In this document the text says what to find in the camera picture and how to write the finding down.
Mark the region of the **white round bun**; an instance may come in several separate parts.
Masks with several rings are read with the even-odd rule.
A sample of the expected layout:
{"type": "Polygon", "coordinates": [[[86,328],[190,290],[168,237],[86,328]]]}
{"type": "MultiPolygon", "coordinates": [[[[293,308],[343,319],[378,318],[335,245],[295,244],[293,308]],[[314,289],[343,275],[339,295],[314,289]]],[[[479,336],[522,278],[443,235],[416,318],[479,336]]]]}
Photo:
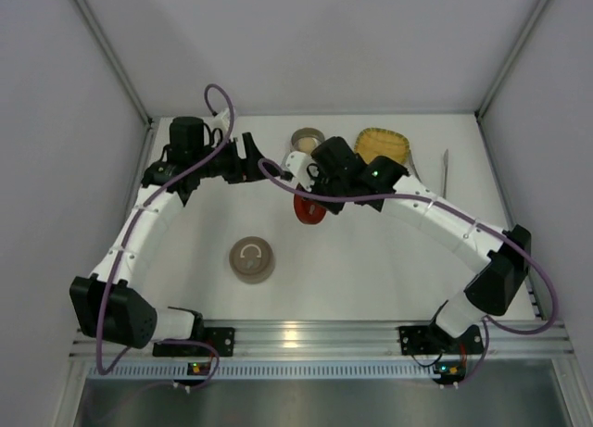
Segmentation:
{"type": "Polygon", "coordinates": [[[296,142],[296,149],[299,152],[310,154],[318,145],[316,139],[312,137],[301,138],[296,142]]]}

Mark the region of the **red round lid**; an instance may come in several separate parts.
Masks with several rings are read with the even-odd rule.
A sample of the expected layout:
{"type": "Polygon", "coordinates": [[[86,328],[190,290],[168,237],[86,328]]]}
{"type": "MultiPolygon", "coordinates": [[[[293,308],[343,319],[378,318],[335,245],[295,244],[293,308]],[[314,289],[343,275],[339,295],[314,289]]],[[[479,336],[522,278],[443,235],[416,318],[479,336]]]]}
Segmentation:
{"type": "Polygon", "coordinates": [[[293,208],[297,219],[307,225],[321,223],[327,212],[321,205],[300,195],[294,195],[293,208]]]}

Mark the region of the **brown round lid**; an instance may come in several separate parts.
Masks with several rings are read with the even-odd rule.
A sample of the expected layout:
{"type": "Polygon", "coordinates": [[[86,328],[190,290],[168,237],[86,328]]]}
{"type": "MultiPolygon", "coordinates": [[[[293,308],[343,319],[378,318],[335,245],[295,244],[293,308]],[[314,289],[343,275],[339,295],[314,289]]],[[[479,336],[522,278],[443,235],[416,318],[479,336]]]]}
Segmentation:
{"type": "Polygon", "coordinates": [[[264,262],[274,262],[275,256],[271,245],[264,239],[249,236],[237,241],[229,253],[229,263],[246,262],[249,259],[264,262]]]}

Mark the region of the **steel food tongs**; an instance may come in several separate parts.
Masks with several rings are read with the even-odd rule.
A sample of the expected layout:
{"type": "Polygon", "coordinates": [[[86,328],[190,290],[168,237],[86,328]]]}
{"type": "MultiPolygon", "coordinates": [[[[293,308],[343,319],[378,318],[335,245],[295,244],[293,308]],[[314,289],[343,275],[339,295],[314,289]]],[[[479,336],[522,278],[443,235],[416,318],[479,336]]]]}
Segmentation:
{"type": "MultiPolygon", "coordinates": [[[[420,173],[416,167],[416,163],[413,158],[413,152],[410,150],[408,155],[408,163],[409,167],[411,168],[412,174],[422,182],[420,173]]],[[[442,156],[442,188],[441,188],[441,196],[445,199],[448,198],[448,171],[449,171],[449,150],[446,149],[442,156]]]]}

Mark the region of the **tan steel lunch bowl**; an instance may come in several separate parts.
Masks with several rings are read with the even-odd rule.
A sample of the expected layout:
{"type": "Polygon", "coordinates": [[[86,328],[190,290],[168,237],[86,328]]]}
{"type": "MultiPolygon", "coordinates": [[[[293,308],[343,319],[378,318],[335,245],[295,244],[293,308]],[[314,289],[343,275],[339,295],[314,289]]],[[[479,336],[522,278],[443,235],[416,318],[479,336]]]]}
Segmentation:
{"type": "Polygon", "coordinates": [[[235,277],[242,283],[257,284],[269,279],[275,269],[275,263],[249,259],[246,262],[231,264],[235,277]]]}

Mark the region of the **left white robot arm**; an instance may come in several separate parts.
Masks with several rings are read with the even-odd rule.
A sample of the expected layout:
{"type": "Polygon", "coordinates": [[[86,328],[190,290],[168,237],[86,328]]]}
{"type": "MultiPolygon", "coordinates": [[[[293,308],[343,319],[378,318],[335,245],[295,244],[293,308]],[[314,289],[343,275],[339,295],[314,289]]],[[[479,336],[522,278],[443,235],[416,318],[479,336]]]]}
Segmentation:
{"type": "Polygon", "coordinates": [[[263,157],[253,136],[231,138],[223,125],[177,117],[159,158],[145,170],[131,215],[113,246],[87,277],[76,277],[69,296],[82,333],[94,339],[143,348],[165,340],[201,341],[200,313],[156,308],[141,294],[149,267],[177,215],[201,180],[229,184],[262,179],[263,157]]]}

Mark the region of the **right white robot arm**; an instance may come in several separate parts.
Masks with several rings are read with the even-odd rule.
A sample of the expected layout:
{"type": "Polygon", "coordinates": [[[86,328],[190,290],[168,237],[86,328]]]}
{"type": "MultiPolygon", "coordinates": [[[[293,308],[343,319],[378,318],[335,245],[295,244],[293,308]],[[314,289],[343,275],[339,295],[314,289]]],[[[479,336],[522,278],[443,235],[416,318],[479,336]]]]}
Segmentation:
{"type": "Polygon", "coordinates": [[[520,225],[488,231],[477,219],[430,192],[387,156],[365,162],[341,137],[331,137],[311,154],[290,156],[292,173],[317,203],[333,214],[342,198],[404,220],[439,242],[473,273],[473,279],[437,310],[428,338],[447,348],[485,316],[503,316],[529,272],[525,255],[531,234],[520,225]]]}

